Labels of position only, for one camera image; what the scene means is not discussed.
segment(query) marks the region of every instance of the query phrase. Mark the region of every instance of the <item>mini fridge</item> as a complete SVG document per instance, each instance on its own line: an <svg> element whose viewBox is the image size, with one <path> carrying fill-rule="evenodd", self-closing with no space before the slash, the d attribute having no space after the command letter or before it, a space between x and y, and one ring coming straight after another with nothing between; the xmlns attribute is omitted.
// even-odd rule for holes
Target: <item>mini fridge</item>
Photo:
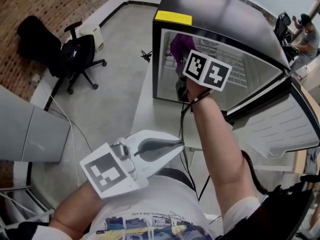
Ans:
<svg viewBox="0 0 320 240"><path fill-rule="evenodd" d="M176 84L193 49L232 66L223 91L211 95L234 133L262 155L320 145L318 118L261 12L238 0L162 0L152 31L154 99L180 102Z"/></svg>

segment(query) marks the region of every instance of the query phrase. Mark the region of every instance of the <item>chair armrest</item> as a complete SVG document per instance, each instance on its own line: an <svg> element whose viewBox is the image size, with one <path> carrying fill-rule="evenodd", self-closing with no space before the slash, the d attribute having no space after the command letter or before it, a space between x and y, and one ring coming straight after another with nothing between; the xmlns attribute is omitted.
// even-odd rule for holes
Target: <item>chair armrest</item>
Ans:
<svg viewBox="0 0 320 240"><path fill-rule="evenodd" d="M77 36L76 36L76 27L79 27L82 25L82 21L78 21L78 22L75 22L69 26L67 26L65 29L64 29L64 32L68 32L70 31L71 32L71 36L72 36L72 39L77 39Z"/></svg>

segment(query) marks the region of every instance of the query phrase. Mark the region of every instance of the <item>brick wall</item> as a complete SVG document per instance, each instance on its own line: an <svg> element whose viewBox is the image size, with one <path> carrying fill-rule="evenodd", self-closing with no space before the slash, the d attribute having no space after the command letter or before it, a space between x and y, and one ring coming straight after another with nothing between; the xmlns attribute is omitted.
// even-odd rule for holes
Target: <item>brick wall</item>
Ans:
<svg viewBox="0 0 320 240"><path fill-rule="evenodd" d="M36 89L32 77L46 67L17 53L17 28L29 15L39 17L62 42L70 35L66 26L84 21L108 0L0 0L0 84L29 101Z"/></svg>

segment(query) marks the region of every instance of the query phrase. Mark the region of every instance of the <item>white t-shirt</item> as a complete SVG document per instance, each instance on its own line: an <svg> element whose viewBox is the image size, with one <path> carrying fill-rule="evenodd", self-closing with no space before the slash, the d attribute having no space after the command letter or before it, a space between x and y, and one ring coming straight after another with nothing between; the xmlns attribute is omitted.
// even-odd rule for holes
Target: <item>white t-shirt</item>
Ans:
<svg viewBox="0 0 320 240"><path fill-rule="evenodd" d="M224 232L249 217L260 203L247 197L223 218ZM82 240L215 239L195 192L182 182L155 175L148 187L109 198ZM71 240L58 229L38 226L33 240Z"/></svg>

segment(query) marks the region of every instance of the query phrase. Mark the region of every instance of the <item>white cable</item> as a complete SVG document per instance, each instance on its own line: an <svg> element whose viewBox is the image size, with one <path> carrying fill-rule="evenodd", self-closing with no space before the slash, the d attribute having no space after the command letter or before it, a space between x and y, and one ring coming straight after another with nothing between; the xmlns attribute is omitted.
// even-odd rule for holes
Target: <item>white cable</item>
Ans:
<svg viewBox="0 0 320 240"><path fill-rule="evenodd" d="M194 163L195 154L196 154L196 152L193 152L193 157L192 157L192 160L191 160L191 164L190 164L190 166L188 167L188 171L189 171L189 169L191 168L192 164Z"/></svg>
<svg viewBox="0 0 320 240"><path fill-rule="evenodd" d="M78 176L78 171L77 171L77 160L76 160L76 149L75 149L75 137L74 137L74 131L72 130L72 123L71 120L69 119L69 117L66 115L66 113L63 111L63 109L59 106L58 102L56 102L56 100L54 99L54 97L51 96L51 94L47 93L47 90L45 89L45 87L42 85L41 81L39 82L39 84L41 84L42 88L44 89L44 92L46 93L46 95L50 96L52 98L52 100L54 101L54 103L58 106L58 108L61 110L61 112L65 115L65 117L68 119L69 123L70 123L70 128L71 128L71 135L72 135L72 142L73 142L73 155L74 155L74 168L75 168L75 174L76 174L76 178L78 180L78 187L80 187L80 179Z"/></svg>
<svg viewBox="0 0 320 240"><path fill-rule="evenodd" d="M12 199L11 197L7 196L6 194L2 194L0 193L0 196L9 199L10 201L12 201L13 203L15 203L17 206L20 206L22 209L28 211L29 213L33 214L33 215L38 215L36 212L28 209L27 207L23 206L22 204L20 204L19 202L17 202L16 200Z"/></svg>

